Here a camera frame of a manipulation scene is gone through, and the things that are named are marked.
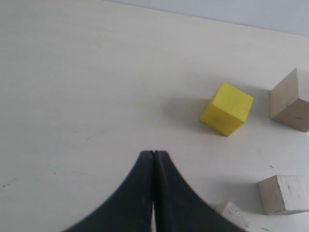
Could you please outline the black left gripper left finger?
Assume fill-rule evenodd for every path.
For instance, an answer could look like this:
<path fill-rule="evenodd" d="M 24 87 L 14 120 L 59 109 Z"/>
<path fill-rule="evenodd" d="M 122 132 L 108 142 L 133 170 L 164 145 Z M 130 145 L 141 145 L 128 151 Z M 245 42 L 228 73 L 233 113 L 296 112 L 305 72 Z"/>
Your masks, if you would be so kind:
<path fill-rule="evenodd" d="M 118 189 L 67 232 L 150 232 L 154 152 L 140 152 Z"/>

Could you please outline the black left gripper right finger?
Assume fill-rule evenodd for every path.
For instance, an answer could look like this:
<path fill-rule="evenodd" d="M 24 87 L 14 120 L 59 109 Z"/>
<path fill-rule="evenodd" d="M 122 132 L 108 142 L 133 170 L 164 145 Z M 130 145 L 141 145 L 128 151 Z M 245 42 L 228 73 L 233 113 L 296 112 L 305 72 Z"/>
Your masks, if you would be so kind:
<path fill-rule="evenodd" d="M 187 184 L 167 151 L 154 152 L 154 212 L 158 232 L 242 232 Z"/>

